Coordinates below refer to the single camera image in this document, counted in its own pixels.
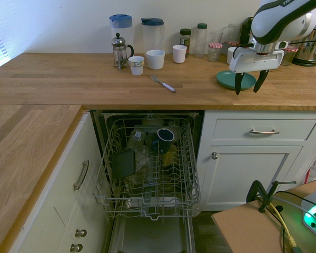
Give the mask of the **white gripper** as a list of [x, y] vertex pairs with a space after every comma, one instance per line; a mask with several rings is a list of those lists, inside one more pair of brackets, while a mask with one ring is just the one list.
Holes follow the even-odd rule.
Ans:
[[262, 45], [258, 42], [241, 44], [232, 54], [229, 69], [235, 74], [235, 93], [240, 94], [244, 73], [260, 71], [253, 92], [264, 83], [269, 70], [277, 69], [284, 56], [284, 42]]

